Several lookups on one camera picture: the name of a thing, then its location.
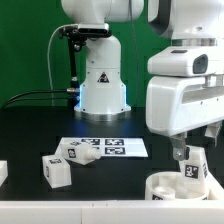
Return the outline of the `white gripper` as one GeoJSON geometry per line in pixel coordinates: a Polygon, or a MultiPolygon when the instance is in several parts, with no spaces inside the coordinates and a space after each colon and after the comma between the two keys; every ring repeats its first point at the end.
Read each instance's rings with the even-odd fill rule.
{"type": "Polygon", "coordinates": [[[208,125],[205,136],[217,145],[224,120],[224,86],[206,88],[204,77],[153,77],[147,87],[146,124],[170,137],[173,158],[186,159],[184,132],[208,125]]]}

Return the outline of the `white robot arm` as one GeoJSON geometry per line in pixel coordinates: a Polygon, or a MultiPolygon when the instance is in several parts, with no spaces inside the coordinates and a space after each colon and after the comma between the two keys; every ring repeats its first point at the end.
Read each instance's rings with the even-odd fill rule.
{"type": "Polygon", "coordinates": [[[218,136],[224,121],[224,0],[61,2],[73,21],[73,47],[86,52],[76,115],[112,120],[130,112],[120,78],[121,45],[109,25],[146,11],[151,29],[171,41],[147,63],[147,127],[170,138],[177,160],[188,156],[188,131],[203,127],[206,136],[218,136]]]}

